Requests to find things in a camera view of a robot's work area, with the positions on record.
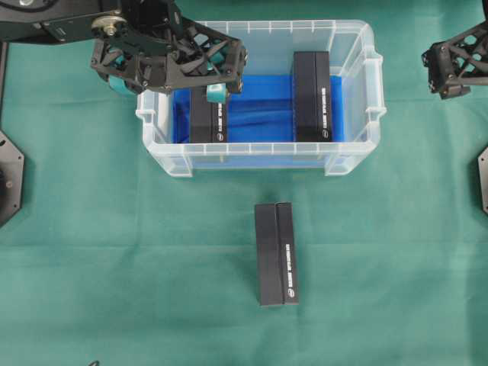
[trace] clear plastic container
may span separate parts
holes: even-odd
[[[142,93],[136,115],[143,120],[143,143],[174,177],[195,169],[324,169],[346,175],[380,142],[383,57],[374,49],[371,27],[362,21],[204,22],[243,41],[249,50],[247,75],[289,75],[294,51],[328,50],[331,73],[342,77],[345,142],[176,144],[172,97]]]

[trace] black rectangular box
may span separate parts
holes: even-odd
[[[328,52],[296,52],[293,65],[297,142],[332,141],[332,99]]]
[[[190,143],[227,142],[227,104],[209,103],[207,87],[191,90]]]
[[[297,257],[291,204],[257,204],[255,222],[260,304],[297,305]]]

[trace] bolt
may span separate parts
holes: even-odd
[[[113,37],[117,33],[117,28],[113,24],[111,24],[104,28],[104,32],[109,37]]]

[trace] blue fabric lining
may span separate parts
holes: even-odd
[[[229,103],[228,142],[293,142],[293,97],[291,75],[245,75],[241,95]],[[332,136],[344,141],[342,80],[331,77]],[[175,128],[173,141],[188,143],[190,131],[190,91],[177,90],[173,98]]]

